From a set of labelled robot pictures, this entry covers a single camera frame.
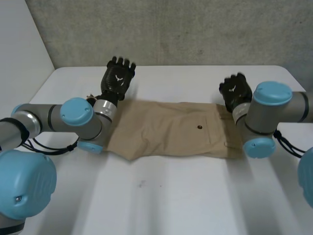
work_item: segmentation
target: robotic arm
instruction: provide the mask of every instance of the robotic arm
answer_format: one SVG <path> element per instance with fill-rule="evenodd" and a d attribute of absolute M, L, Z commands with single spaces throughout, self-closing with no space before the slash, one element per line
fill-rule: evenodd
<path fill-rule="evenodd" d="M 243 150 L 251 158 L 267 158 L 275 151 L 272 136 L 278 123 L 313 123 L 313 93 L 293 92 L 285 84 L 269 81 L 260 83 L 252 95 L 241 73 L 226 78 L 219 90 L 233 115 Z M 313 148 L 300 158 L 298 181 L 313 208 Z"/>
<path fill-rule="evenodd" d="M 135 64 L 113 57 L 101 95 L 72 98 L 63 105 L 23 104 L 0 120 L 0 235 L 19 234 L 26 218 L 40 213 L 56 187 L 56 169 L 42 153 L 13 150 L 42 132 L 73 132 L 77 146 L 101 153 L 117 110 L 135 75 Z"/>

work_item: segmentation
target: beige trousers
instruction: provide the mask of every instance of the beige trousers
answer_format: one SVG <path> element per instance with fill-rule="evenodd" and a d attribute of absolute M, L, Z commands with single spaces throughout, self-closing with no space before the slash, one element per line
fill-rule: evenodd
<path fill-rule="evenodd" d="M 142 156 L 242 157 L 232 115 L 218 104 L 119 102 L 107 151 L 133 160 Z"/>

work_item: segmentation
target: table surface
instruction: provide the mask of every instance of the table surface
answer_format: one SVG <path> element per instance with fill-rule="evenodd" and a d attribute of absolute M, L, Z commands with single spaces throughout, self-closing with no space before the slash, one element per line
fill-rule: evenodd
<path fill-rule="evenodd" d="M 56 70 L 31 103 L 64 103 L 100 94 L 105 67 Z M 137 67 L 126 95 L 166 102 L 223 104 L 218 87 L 242 72 L 252 90 L 279 81 L 303 91 L 278 66 Z M 312 146 L 313 125 L 281 123 L 294 145 Z M 43 133 L 50 147 L 67 146 L 76 136 Z M 298 160 L 280 146 L 269 159 L 143 157 L 129 162 L 113 153 L 80 149 L 52 158 L 57 188 L 48 207 L 26 221 L 22 235 L 308 235 L 313 209 L 297 183 Z"/>

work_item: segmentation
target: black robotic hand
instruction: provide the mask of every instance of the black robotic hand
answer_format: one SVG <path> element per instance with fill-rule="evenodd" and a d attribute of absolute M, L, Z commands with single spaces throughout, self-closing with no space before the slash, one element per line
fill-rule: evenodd
<path fill-rule="evenodd" d="M 227 110 L 231 113 L 238 105 L 252 101 L 251 88 L 242 73 L 225 78 L 219 90 L 223 95 Z"/>
<path fill-rule="evenodd" d="M 131 80 L 135 76 L 136 64 L 132 63 L 130 67 L 129 65 L 128 59 L 124 60 L 119 57 L 116 62 L 114 56 L 107 64 L 107 71 L 101 81 L 101 92 L 117 94 L 118 100 L 123 100 Z"/>

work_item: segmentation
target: gray wall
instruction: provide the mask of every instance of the gray wall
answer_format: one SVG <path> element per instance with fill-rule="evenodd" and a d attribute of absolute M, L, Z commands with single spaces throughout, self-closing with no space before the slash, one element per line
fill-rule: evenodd
<path fill-rule="evenodd" d="M 313 0 L 26 0 L 56 68 L 280 65 L 313 89 Z"/>

